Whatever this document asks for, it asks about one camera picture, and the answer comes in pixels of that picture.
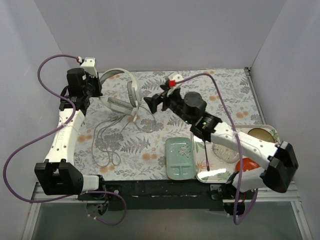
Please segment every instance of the headphones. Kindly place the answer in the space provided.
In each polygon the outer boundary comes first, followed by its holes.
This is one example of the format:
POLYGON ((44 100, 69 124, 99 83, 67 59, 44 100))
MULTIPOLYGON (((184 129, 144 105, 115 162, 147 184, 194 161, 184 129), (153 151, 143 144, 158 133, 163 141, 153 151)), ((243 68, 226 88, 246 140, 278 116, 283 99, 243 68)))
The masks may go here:
POLYGON ((132 114, 132 112, 136 110, 135 111, 136 113, 133 118, 133 122, 135 122, 138 117, 139 106, 142 103, 142 97, 143 97, 141 92, 141 87, 138 84, 136 78, 129 71, 125 69, 113 68, 102 74, 102 76, 100 77, 100 83, 102 85, 108 78, 115 76, 117 74, 122 74, 122 73, 129 75, 129 77, 131 78, 131 81, 128 81, 126 85, 130 102, 126 102, 111 96, 108 97, 107 100, 105 97, 99 97, 99 100, 108 109, 111 109, 116 113, 132 114))

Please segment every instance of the red object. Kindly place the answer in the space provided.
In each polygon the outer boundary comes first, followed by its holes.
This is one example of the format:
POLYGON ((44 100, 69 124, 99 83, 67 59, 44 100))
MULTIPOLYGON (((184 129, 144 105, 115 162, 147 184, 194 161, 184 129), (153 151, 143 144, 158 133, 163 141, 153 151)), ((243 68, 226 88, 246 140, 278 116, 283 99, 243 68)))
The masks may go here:
MULTIPOLYGON (((260 165, 258 163, 256 163, 255 161, 252 161, 250 158, 246 157, 243 159, 243 169, 242 171, 250 171, 253 169, 257 169, 260 168, 260 165)), ((235 166, 235 170, 240 172, 240 161, 238 161, 238 163, 235 166)))
POLYGON ((169 81, 169 87, 172 88, 176 85, 176 81, 175 80, 170 80, 169 81))

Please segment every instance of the white tray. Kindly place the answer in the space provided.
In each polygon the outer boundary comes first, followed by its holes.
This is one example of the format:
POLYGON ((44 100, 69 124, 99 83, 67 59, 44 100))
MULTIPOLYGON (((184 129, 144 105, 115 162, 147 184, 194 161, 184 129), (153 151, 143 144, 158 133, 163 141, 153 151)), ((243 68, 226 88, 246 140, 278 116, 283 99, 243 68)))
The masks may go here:
MULTIPOLYGON (((274 138, 275 142, 280 143, 278 133, 275 128, 270 125, 236 125, 236 128, 244 133, 248 133, 251 129, 261 128, 267 130, 274 138)), ((205 146, 201 139, 191 134, 193 146, 193 155, 195 162, 196 178, 202 183, 223 184, 230 175, 236 170, 237 162, 226 163, 221 160, 213 151, 213 143, 206 142, 206 151, 210 165, 210 171, 207 171, 205 146)))

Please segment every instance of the floral tablecloth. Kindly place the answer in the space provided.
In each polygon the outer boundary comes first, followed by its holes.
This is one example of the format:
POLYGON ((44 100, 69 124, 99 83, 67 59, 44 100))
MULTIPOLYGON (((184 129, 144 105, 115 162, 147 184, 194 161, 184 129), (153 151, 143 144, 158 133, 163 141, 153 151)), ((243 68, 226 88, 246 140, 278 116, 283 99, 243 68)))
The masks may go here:
MULTIPOLYGON (((219 90, 232 119, 236 124, 262 124, 261 116, 258 112, 255 98, 252 94, 250 83, 246 78, 243 69, 212 69, 212 70, 192 70, 178 71, 184 78, 192 75, 207 72, 216 79, 219 90)), ((162 92, 159 85, 164 83, 165 76, 171 71, 139 71, 132 74, 141 84, 144 97, 151 97, 162 92)), ((102 85, 103 95, 115 97, 129 101, 127 92, 127 81, 129 76, 119 74, 113 76, 102 85)), ((211 114, 220 117, 229 123, 226 113, 218 97, 215 86, 206 76, 200 76, 190 80, 181 88, 181 95, 186 92, 198 92, 207 102, 206 110, 211 114)), ((156 125, 150 113, 144 109, 139 110, 136 124, 145 133, 132 123, 131 116, 125 116, 121 122, 108 128, 97 139, 97 133, 102 127, 106 127, 110 122, 99 125, 94 133, 95 127, 112 117, 119 116, 100 103, 97 98, 91 98, 91 105, 87 110, 84 123, 79 131, 77 143, 74 151, 74 165, 82 174, 103 175, 105 180, 160 180, 168 179, 166 174, 165 142, 168 138, 187 137, 190 138, 190 126, 185 124, 169 109, 155 113, 156 125), (97 147, 105 151, 113 151, 110 154, 112 161, 106 152, 100 151, 97 147)))

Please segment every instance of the wall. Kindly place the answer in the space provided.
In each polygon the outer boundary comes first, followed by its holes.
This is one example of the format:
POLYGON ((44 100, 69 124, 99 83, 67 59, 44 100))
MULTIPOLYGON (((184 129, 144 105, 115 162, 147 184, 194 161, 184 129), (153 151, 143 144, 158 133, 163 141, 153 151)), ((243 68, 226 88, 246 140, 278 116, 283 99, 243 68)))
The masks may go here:
POLYGON ((287 0, 252 66, 267 123, 294 146, 294 180, 313 239, 320 239, 319 26, 319 0, 287 0))
MULTIPOLYGON (((0 169, 22 144, 57 126, 59 100, 38 83, 37 69, 47 57, 61 53, 33 0, 0 0, 0 169)), ((43 80, 60 92, 66 84, 64 59, 44 67, 43 80)), ((52 142, 48 137, 17 154, 8 167, 9 182, 30 198, 36 183, 34 167, 52 142)), ((21 238, 29 203, 16 199, 0 180, 1 239, 21 238)))
POLYGON ((34 0, 63 52, 98 70, 250 67, 286 0, 34 0))

